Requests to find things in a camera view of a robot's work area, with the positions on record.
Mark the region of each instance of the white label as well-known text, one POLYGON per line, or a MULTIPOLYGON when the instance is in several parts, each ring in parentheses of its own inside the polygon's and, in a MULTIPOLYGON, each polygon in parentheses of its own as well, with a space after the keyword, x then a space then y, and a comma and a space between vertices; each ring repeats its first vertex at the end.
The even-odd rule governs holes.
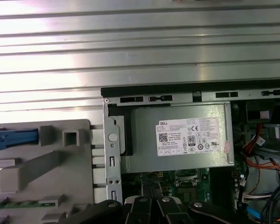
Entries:
POLYGON ((264 140, 263 138, 261 138, 260 136, 258 136, 258 138, 257 138, 257 140, 256 140, 257 145, 262 146, 265 142, 266 142, 266 140, 264 140))
POLYGON ((239 182, 239 185, 244 187, 246 185, 246 182, 247 182, 246 179, 242 178, 241 181, 239 182))
POLYGON ((155 129, 158 156, 221 151, 218 118, 162 120, 155 129))

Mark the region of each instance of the blue latch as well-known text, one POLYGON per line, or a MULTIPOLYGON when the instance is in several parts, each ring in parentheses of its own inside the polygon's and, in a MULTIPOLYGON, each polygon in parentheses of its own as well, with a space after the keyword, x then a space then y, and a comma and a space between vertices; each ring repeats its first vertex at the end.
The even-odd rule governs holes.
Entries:
POLYGON ((38 143, 38 130, 0 131, 0 150, 27 143, 38 143))

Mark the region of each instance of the corrugated metal surface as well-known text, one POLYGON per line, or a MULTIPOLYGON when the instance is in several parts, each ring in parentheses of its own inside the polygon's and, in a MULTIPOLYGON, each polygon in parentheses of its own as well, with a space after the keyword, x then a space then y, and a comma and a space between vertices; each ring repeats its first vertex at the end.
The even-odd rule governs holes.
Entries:
POLYGON ((0 0, 0 123, 87 118, 95 152, 101 86, 276 77, 280 0, 0 0))

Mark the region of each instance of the barcode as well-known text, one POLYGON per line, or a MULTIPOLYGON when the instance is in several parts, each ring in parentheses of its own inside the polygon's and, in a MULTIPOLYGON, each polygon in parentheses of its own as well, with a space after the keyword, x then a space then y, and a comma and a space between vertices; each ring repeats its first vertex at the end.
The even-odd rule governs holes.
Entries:
POLYGON ((264 140, 264 139, 261 138, 260 136, 257 138, 257 141, 256 141, 256 143, 257 143, 259 146, 262 146, 265 142, 266 142, 266 140, 264 140))
POLYGON ((159 134, 159 142, 166 142, 166 141, 168 141, 167 133, 159 134))

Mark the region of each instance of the green circuit board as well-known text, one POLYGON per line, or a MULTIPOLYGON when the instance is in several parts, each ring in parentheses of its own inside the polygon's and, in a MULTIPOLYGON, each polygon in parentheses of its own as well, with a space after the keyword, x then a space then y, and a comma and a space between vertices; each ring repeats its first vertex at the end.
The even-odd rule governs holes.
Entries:
POLYGON ((143 179, 158 180, 164 196, 178 197, 183 204, 211 201, 209 169, 186 169, 122 175, 123 197, 141 194, 143 179))
POLYGON ((22 209, 22 208, 38 208, 53 207, 55 203, 39 203, 38 201, 22 201, 22 202, 4 202, 0 204, 1 209, 22 209))

